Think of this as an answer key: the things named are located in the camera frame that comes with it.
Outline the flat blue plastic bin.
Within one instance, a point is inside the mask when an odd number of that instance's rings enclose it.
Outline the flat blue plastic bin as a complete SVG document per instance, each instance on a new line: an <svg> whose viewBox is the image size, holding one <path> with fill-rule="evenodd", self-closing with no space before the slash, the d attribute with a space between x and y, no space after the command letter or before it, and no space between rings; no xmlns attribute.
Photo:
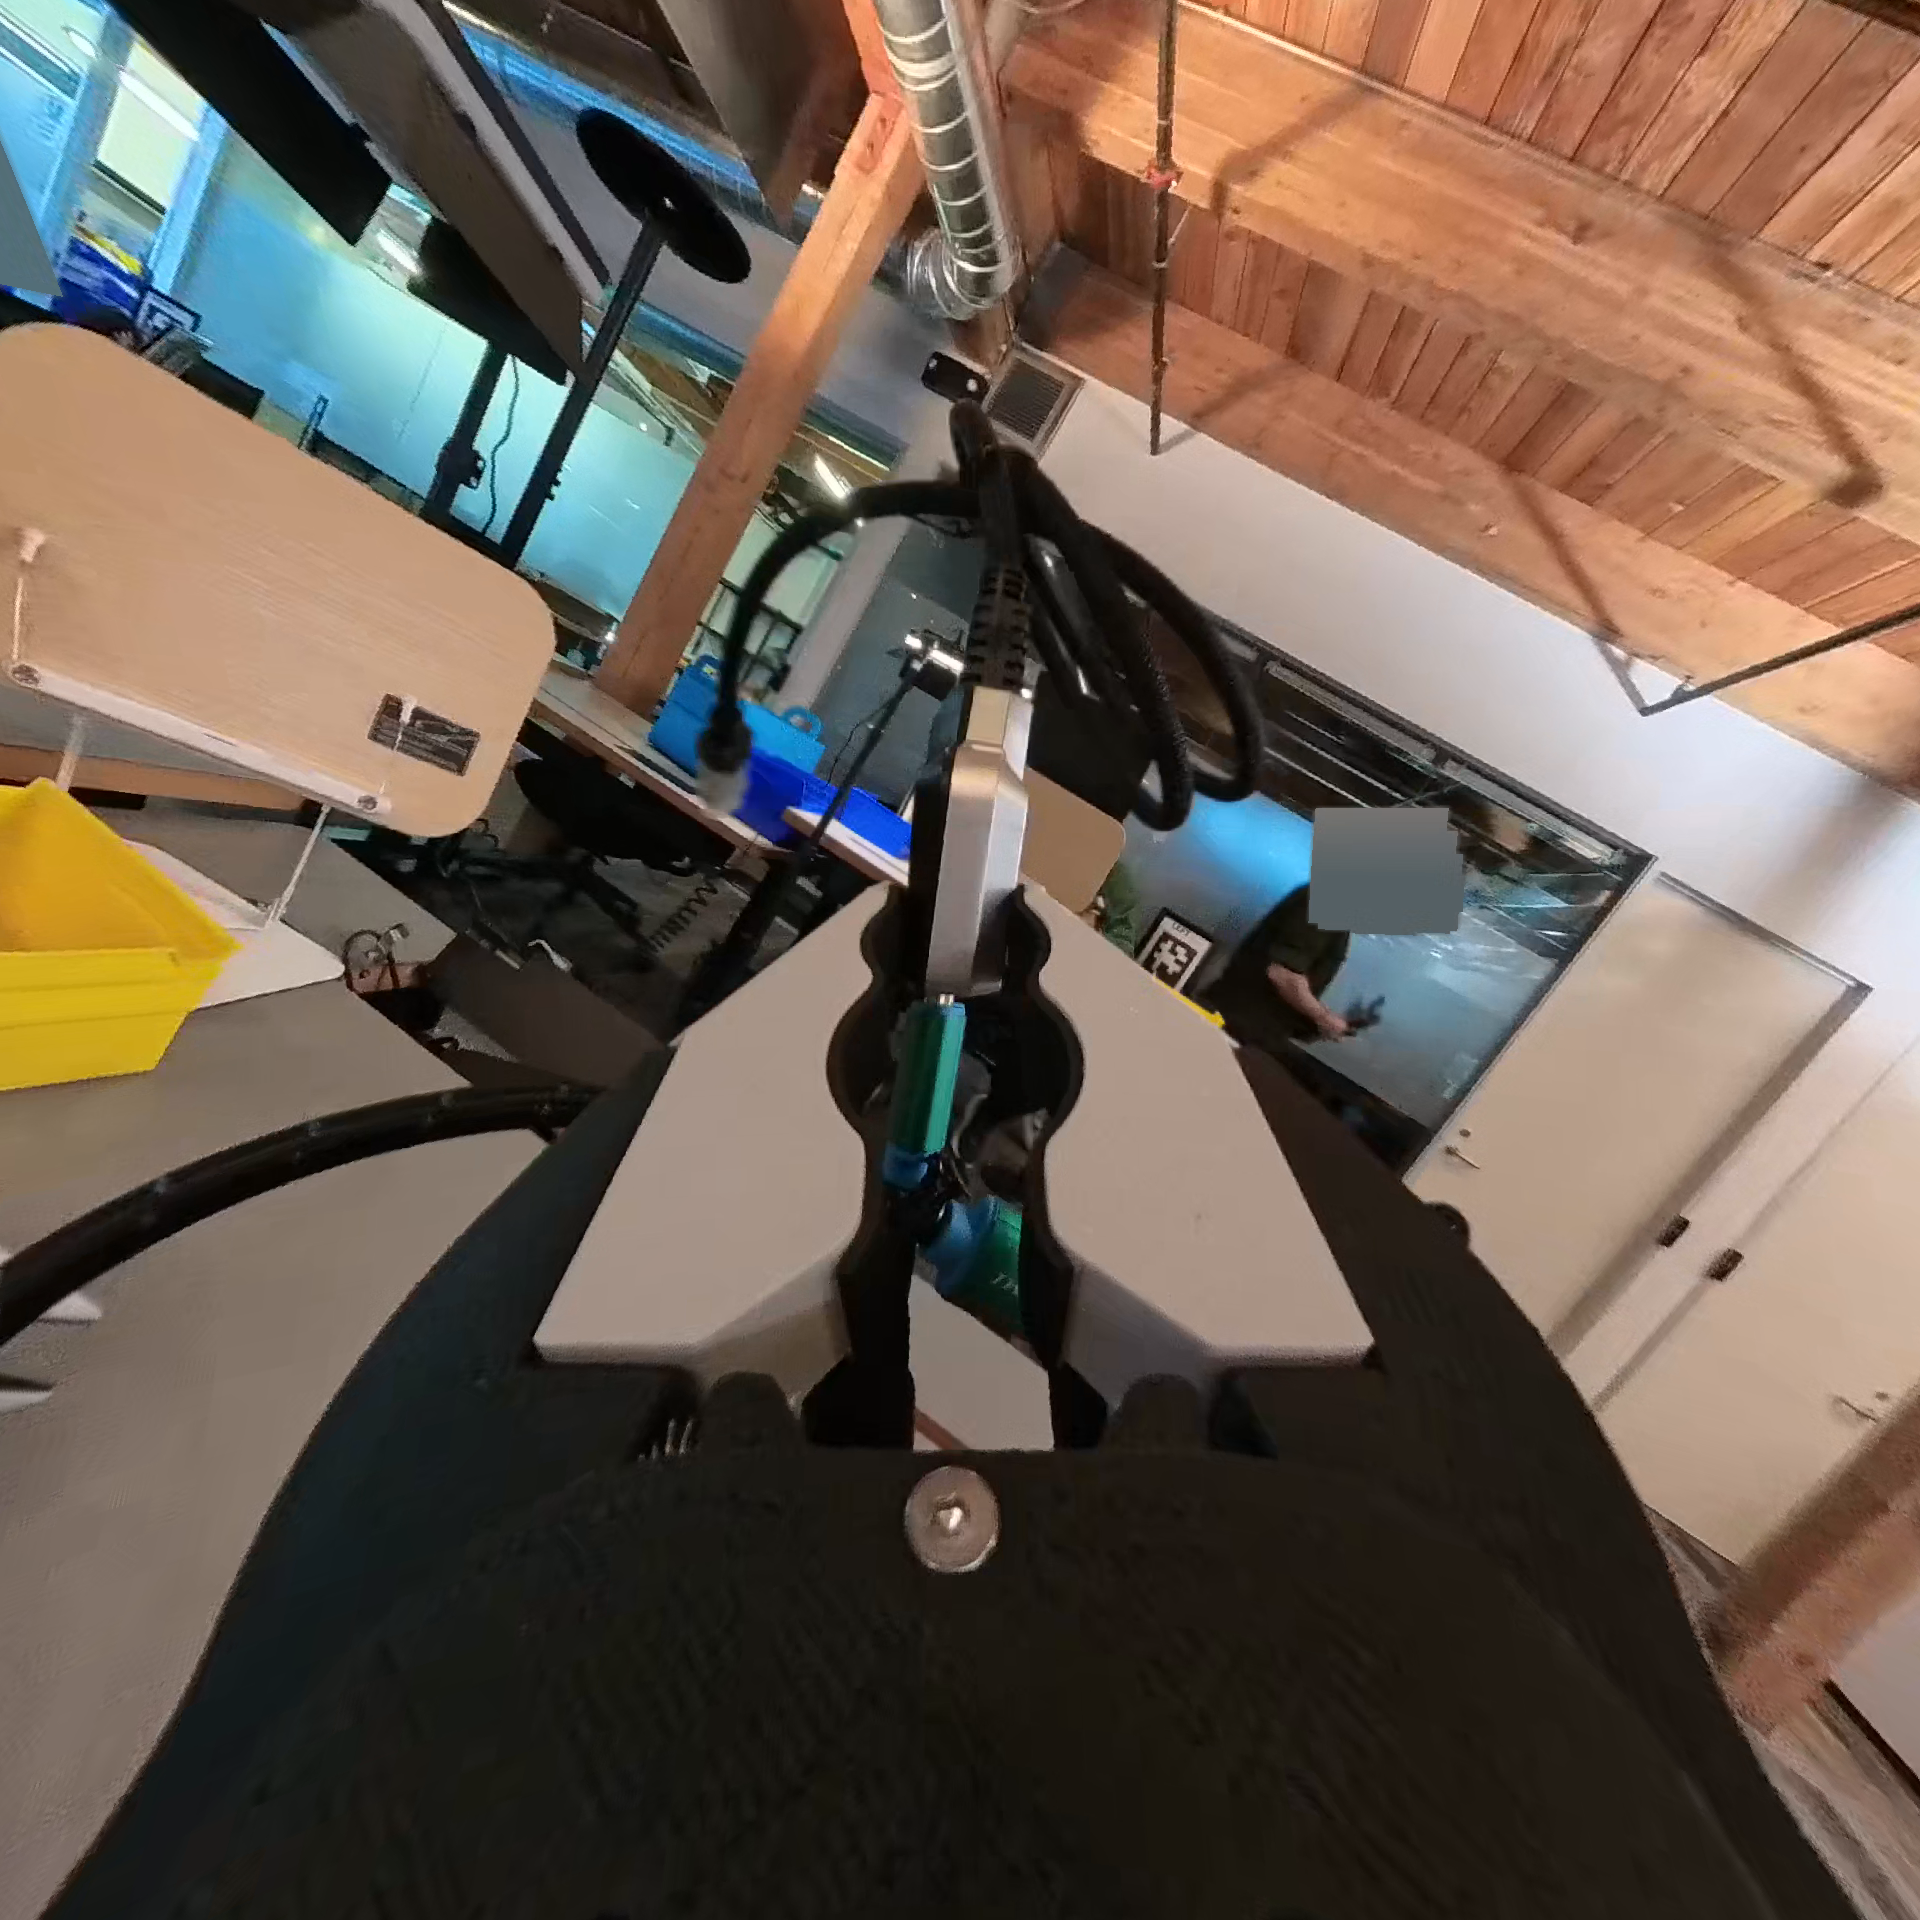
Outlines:
<svg viewBox="0 0 1920 1920"><path fill-rule="evenodd" d="M840 807L832 816L832 823L823 829L821 848L866 880L908 884L911 816L900 816L880 803L863 803L853 807L856 819L851 819L851 807L853 803Z"/></svg>

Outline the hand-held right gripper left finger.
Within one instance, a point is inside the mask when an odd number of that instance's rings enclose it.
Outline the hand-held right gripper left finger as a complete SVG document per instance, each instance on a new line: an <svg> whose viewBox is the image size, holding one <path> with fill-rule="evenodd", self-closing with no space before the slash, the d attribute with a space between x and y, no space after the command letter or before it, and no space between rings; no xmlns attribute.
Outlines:
<svg viewBox="0 0 1920 1920"><path fill-rule="evenodd" d="M568 1262L536 1351L711 1390L767 1376L823 1444L913 1444L913 1215L880 1180L897 886L688 1025Z"/></svg>

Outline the white door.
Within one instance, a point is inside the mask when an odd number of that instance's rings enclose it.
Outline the white door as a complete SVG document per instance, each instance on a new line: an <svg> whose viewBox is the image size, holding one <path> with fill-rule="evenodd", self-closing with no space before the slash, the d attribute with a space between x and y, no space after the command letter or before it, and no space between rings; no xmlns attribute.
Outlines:
<svg viewBox="0 0 1920 1920"><path fill-rule="evenodd" d="M1409 1185L1571 1353L1869 995L1657 873L1501 1047Z"/></svg>
<svg viewBox="0 0 1920 1920"><path fill-rule="evenodd" d="M1743 1564L1915 1390L1917 1047L1601 1403L1659 1518Z"/></svg>

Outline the hanging metal rod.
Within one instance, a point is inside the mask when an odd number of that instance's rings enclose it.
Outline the hanging metal rod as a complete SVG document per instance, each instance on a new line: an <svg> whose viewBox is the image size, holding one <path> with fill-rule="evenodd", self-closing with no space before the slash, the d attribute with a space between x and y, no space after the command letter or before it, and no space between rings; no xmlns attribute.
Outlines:
<svg viewBox="0 0 1920 1920"><path fill-rule="evenodd" d="M1163 395L1168 374L1168 281L1171 281L1171 204L1181 169L1173 152L1179 62L1179 3L1160 4L1160 68L1155 110L1155 151L1144 180L1152 193L1152 281L1148 332L1148 455L1157 459L1163 445Z"/></svg>

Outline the large wooden board on stand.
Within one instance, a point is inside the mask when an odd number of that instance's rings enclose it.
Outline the large wooden board on stand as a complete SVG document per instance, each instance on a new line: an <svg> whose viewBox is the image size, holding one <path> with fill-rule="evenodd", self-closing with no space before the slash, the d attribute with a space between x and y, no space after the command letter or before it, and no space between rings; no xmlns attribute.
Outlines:
<svg viewBox="0 0 1920 1920"><path fill-rule="evenodd" d="M516 573L68 325L2 341L4 721L332 814L482 819L553 655Z"/></svg>

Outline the black round-base stand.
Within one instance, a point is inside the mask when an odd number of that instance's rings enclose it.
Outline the black round-base stand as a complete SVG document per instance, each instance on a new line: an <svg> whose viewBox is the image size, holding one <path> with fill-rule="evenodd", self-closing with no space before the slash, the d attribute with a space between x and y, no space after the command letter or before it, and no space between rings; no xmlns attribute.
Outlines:
<svg viewBox="0 0 1920 1920"><path fill-rule="evenodd" d="M671 151L617 111L589 108L577 117L577 139L594 179L637 222L626 264L594 325L583 369L568 383L512 519L496 544L503 567L521 561L537 521L553 495L565 459L621 348L644 284L663 252L716 284L740 284L753 254L708 187Z"/></svg>

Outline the large window wall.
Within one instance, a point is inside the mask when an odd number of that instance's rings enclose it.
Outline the large window wall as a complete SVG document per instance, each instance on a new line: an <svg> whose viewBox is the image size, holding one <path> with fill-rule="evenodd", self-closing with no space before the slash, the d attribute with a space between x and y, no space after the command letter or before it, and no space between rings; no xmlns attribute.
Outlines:
<svg viewBox="0 0 1920 1920"><path fill-rule="evenodd" d="M408 184L345 241L111 4L4 4L4 151L81 310L152 295L181 373L423 512L488 341L420 300ZM561 651L596 662L731 395L740 358L637 304L520 555Z"/></svg>

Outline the wooden post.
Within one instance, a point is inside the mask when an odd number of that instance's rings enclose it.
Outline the wooden post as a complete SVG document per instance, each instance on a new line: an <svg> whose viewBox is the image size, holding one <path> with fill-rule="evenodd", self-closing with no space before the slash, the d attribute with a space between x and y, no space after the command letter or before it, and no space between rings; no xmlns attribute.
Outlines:
<svg viewBox="0 0 1920 1920"><path fill-rule="evenodd" d="M922 157L899 97L868 95L823 207L753 341L731 395L594 684L653 713L794 440L860 300L922 193Z"/></svg>
<svg viewBox="0 0 1920 1920"><path fill-rule="evenodd" d="M1917 1580L1915 1406L1883 1422L1736 1572L1703 1628L1732 1711L1773 1735Z"/></svg>

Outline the large yellow plastic bin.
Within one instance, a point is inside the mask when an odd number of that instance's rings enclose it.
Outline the large yellow plastic bin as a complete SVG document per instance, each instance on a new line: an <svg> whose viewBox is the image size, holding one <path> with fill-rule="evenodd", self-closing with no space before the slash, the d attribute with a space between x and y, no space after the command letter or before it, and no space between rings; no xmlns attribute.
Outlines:
<svg viewBox="0 0 1920 1920"><path fill-rule="evenodd" d="M39 779L2 792L2 1089L153 1069L237 952L184 886Z"/></svg>

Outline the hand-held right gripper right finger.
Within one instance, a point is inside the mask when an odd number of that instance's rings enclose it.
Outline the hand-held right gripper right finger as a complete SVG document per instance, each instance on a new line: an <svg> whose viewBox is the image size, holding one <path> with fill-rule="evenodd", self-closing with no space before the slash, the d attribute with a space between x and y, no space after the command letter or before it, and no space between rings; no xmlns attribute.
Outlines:
<svg viewBox="0 0 1920 1920"><path fill-rule="evenodd" d="M1234 1041L1041 886L1019 931L1066 1063L1021 1241L1051 1439L1097 1443L1148 1379L1212 1403L1232 1376L1360 1365L1375 1334Z"/></svg>

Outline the silver adapter hub with cable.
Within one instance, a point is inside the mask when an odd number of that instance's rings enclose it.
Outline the silver adapter hub with cable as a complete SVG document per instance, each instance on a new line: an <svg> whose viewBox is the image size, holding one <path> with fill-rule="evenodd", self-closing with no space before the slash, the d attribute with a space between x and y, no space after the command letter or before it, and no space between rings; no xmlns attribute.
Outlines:
<svg viewBox="0 0 1920 1920"><path fill-rule="evenodd" d="M1215 617L1155 561L1081 519L1025 445L1002 440L979 400L949 412L953 478L865 487L787 525L753 564L717 648L700 739L700 784L731 808L747 781L753 732L740 678L753 624L792 559L865 521L949 521L981 544L977 601L957 685L963 719L945 768L924 784L911 840L908 980L919 997L968 1000L1007 971L1007 921L1021 880L1025 771L1035 684L1068 705L1109 713L1145 744L1149 779L1130 812L1173 829L1193 799L1245 799L1259 772L1263 719L1245 672ZM1204 774L1162 661L1155 617L1212 685L1229 721L1227 771Z"/></svg>

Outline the glass partition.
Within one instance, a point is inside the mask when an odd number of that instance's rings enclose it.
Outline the glass partition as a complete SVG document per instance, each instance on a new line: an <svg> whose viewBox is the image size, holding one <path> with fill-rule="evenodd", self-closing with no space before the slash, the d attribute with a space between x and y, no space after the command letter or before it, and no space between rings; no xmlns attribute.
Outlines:
<svg viewBox="0 0 1920 1920"><path fill-rule="evenodd" d="M1313 863L1324 808L1443 808L1463 861L1451 931L1354 932L1328 1006L1352 1036L1279 1055L1397 1171L1425 1151L1498 1054L1644 875L1648 855L1445 739L1216 624L1264 729L1255 796L1201 798L1177 831L1128 828L1144 900L1215 935L1188 999Z"/></svg>

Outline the tall blue handled bin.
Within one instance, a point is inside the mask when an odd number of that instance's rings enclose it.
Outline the tall blue handled bin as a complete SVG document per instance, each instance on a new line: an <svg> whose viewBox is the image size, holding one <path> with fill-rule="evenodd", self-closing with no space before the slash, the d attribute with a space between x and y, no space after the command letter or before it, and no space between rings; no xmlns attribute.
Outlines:
<svg viewBox="0 0 1920 1920"><path fill-rule="evenodd" d="M717 792L729 799L728 812L739 814L762 760L779 760L802 774L815 772L826 749L826 721L804 705L775 708L745 700L740 705L751 732L745 771L733 774L731 784L708 785L708 774L701 772L701 739L713 719L717 673L717 655L695 655L684 665L663 697L649 732L649 744L692 777L704 796Z"/></svg>

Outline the wall vent grille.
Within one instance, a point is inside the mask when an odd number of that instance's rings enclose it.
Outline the wall vent grille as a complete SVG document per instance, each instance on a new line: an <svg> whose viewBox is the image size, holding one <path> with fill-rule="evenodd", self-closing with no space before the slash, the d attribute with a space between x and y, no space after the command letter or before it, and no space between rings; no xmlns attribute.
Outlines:
<svg viewBox="0 0 1920 1920"><path fill-rule="evenodd" d="M1041 456L1059 435L1083 376L1053 356L1017 342L991 376L981 408L1003 443Z"/></svg>

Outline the short blue handled bin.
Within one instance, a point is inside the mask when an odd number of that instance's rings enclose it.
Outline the short blue handled bin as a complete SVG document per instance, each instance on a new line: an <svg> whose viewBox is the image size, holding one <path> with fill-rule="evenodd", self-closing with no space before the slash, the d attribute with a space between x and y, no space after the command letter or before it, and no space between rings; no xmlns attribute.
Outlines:
<svg viewBox="0 0 1920 1920"><path fill-rule="evenodd" d="M823 814L835 784L778 751L755 748L747 760L747 784L733 819L772 848L789 848L797 829L787 820L789 808Z"/></svg>

